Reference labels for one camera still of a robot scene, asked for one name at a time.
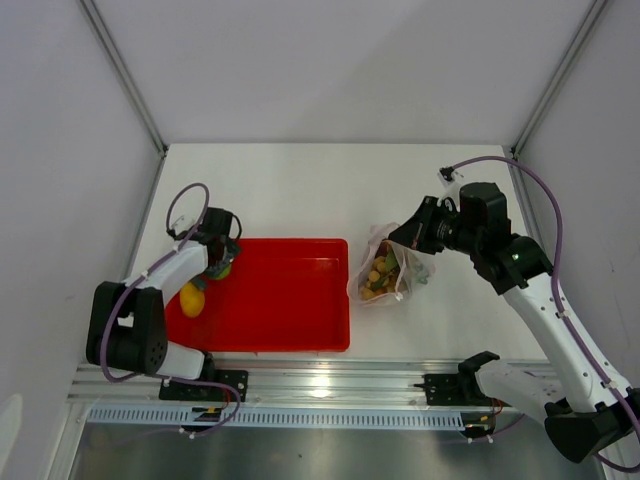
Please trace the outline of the green round fruit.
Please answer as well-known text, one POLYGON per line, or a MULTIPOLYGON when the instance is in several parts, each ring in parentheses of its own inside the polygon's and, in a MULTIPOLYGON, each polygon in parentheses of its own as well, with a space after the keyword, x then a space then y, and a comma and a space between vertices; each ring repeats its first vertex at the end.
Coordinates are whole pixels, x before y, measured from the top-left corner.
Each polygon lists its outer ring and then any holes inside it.
POLYGON ((228 263, 224 266, 219 265, 212 268, 206 273, 206 276, 213 281, 220 281, 225 279, 231 272, 232 264, 228 263))

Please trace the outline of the clear zip top bag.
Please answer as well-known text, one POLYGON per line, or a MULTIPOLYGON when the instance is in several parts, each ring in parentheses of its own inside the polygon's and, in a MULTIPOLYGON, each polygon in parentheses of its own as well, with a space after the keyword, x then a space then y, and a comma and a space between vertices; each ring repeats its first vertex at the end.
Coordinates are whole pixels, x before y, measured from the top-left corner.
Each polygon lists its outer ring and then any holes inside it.
POLYGON ((433 262, 390 240, 397 223, 370 229, 367 249, 347 282, 350 300, 365 307, 386 307, 407 301, 433 278, 433 262))

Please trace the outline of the yellow lemon fruit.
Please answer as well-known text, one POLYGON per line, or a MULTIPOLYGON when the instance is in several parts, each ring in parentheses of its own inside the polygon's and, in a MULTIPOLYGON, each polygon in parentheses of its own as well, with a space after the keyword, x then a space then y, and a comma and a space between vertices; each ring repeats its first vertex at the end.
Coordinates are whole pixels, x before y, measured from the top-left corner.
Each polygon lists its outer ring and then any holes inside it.
POLYGON ((205 295, 193 283, 188 282, 179 292, 179 304, 186 317, 196 318, 204 310, 205 295))

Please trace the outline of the longan bunch with leaves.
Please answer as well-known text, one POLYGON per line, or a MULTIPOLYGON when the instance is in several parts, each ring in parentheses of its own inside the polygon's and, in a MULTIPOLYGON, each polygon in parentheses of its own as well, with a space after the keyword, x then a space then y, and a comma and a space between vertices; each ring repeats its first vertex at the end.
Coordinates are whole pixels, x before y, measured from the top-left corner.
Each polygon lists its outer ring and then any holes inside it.
POLYGON ((374 258, 373 264, 360 289, 360 297, 369 301, 385 294, 396 293, 400 267, 392 250, 374 258))

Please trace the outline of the green onion stalk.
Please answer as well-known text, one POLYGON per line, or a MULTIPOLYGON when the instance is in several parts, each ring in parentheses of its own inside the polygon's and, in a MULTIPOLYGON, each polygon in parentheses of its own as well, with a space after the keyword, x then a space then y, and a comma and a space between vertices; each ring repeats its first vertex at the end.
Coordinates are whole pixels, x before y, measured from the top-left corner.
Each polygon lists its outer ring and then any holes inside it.
POLYGON ((427 285, 433 275, 433 265, 414 260, 411 265, 412 282, 416 285, 427 285))

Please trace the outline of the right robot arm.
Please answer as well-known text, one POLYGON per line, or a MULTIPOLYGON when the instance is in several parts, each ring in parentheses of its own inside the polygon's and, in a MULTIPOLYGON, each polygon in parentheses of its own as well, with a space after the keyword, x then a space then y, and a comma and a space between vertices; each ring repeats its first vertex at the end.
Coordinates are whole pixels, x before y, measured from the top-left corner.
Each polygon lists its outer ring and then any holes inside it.
POLYGON ((570 318, 551 262, 535 240, 512 231, 506 197, 496 184, 462 186, 455 207, 425 197, 389 238, 421 253, 468 255, 477 274, 525 322, 559 382, 545 383, 485 351, 458 365, 456 389, 464 401, 506 402, 542 424, 555 448, 574 463, 638 431, 638 389, 570 318))

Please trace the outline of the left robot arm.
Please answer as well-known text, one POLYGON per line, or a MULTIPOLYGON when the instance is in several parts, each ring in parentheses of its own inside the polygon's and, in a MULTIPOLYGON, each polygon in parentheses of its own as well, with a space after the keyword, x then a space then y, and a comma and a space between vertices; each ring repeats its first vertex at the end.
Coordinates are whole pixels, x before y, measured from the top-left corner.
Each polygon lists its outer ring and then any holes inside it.
POLYGON ((232 212, 209 207, 192 229, 168 233, 171 249, 147 270, 121 282, 104 281, 95 290, 86 342, 87 360, 115 382, 112 369, 132 375, 182 378, 197 400, 216 390, 216 374, 204 367, 205 354, 168 340, 165 307, 187 284, 226 274, 240 253, 232 212))

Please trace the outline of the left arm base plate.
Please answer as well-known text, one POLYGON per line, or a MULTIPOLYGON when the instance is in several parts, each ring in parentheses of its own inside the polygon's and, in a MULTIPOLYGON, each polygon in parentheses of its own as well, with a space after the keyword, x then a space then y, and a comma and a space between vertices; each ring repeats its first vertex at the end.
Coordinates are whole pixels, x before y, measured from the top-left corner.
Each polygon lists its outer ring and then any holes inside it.
MULTIPOLYGON (((238 391, 241 401, 244 402, 248 387, 249 374, 246 370, 214 370, 204 373, 200 381, 220 383, 232 387, 238 391)), ((199 386, 170 381, 167 385, 161 384, 159 399, 164 401, 183 402, 234 402, 235 396, 226 389, 211 386, 199 386)))

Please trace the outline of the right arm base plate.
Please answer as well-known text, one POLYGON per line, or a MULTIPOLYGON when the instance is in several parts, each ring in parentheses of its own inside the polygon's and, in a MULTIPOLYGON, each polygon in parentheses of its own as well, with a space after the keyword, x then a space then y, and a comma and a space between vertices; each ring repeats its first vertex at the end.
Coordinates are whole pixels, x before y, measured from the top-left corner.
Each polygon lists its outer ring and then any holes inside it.
POLYGON ((468 375, 425 374, 422 381, 413 385, 424 392, 429 406, 489 407, 491 400, 483 394, 468 375))

